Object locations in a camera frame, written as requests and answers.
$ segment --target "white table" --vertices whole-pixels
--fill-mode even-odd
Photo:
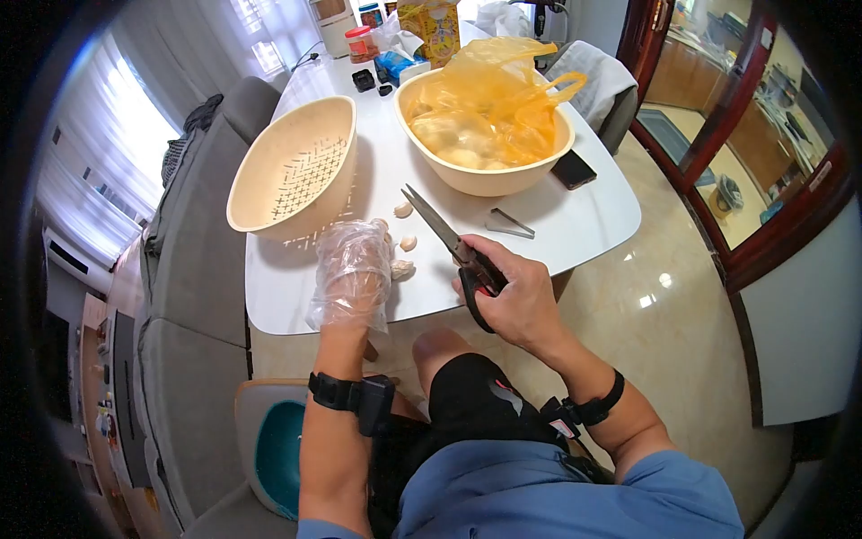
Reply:
[[[395,117],[394,91],[358,93],[351,73],[372,62],[351,64],[322,55],[297,69],[284,90],[272,120],[321,97],[345,95],[356,101],[359,145],[351,218],[382,217],[395,243],[415,235],[416,248],[396,257],[415,262],[415,273],[393,283],[386,314],[390,322],[452,309],[458,296],[450,281],[456,275],[452,256],[417,212],[397,219],[392,209],[409,183],[459,234],[487,235],[515,253],[544,262],[551,274],[562,273],[609,251],[640,226],[640,206],[604,145],[568,103],[562,110],[577,133],[574,149],[597,173],[593,182],[567,191],[550,174],[526,191],[507,197],[472,197],[455,191],[431,170]],[[536,231],[534,240],[488,232],[484,221],[499,207]],[[254,326],[273,335],[312,333],[305,311],[315,289],[317,256],[312,241],[285,246],[249,234],[246,242],[246,307]]]

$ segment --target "chair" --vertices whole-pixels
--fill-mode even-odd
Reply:
[[[563,57],[566,51],[573,42],[566,43],[554,55],[553,59],[548,63],[547,69],[556,64]],[[634,115],[638,110],[638,92],[637,86],[629,86],[626,90],[616,94],[614,105],[610,112],[605,116],[602,127],[596,132],[599,140],[608,149],[611,155],[615,155],[616,151],[622,143],[622,138],[626,136],[629,126],[634,120]]]

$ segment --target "gloved hand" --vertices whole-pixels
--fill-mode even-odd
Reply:
[[[305,321],[353,323],[386,332],[391,247],[380,219],[334,225],[317,242],[317,287]]]
[[[535,355],[541,344],[558,340],[567,332],[553,299],[547,266],[480,235],[462,235],[461,239],[487,256],[509,281],[496,298],[476,292],[482,318],[504,341]],[[453,279],[452,288],[463,299],[460,279]]]

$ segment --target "person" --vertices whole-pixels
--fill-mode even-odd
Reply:
[[[318,248],[314,373],[360,380],[368,328],[382,316],[390,282],[385,226],[353,226],[341,236],[334,229],[336,240]],[[606,398],[617,373],[562,322],[545,265],[482,236],[461,239],[509,281],[496,298],[476,294],[485,321],[558,373],[575,404]],[[457,279],[453,287],[463,297]],[[565,438],[457,333],[430,330],[412,352],[430,423],[397,394],[389,430],[372,442],[352,412],[309,399],[301,539],[743,537],[721,475],[677,449],[631,382],[607,417],[587,427],[614,462],[609,485],[579,466]]]

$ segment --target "cream plastic bowl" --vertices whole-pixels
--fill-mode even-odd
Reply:
[[[279,241],[330,224],[350,195],[356,167],[356,103],[318,99],[264,129],[240,164],[228,197],[234,230]]]
[[[439,74],[439,69],[425,72],[402,84],[395,92],[395,113],[404,132],[407,133],[407,136],[410,137],[422,152],[422,157],[437,172],[437,175],[453,189],[477,197],[501,197],[523,191],[544,178],[545,174],[551,171],[551,167],[556,164],[557,160],[568,152],[572,144],[574,144],[575,128],[572,125],[572,121],[560,112],[558,107],[553,115],[554,127],[556,128],[556,136],[553,142],[554,154],[547,159],[537,161],[532,165],[517,166],[503,170],[477,170],[453,165],[442,160],[432,154],[416,138],[416,135],[413,134],[413,131],[407,125],[407,120],[404,118],[402,112],[402,105],[407,105],[411,92],[418,88],[414,85],[425,84],[429,78],[436,77]]]

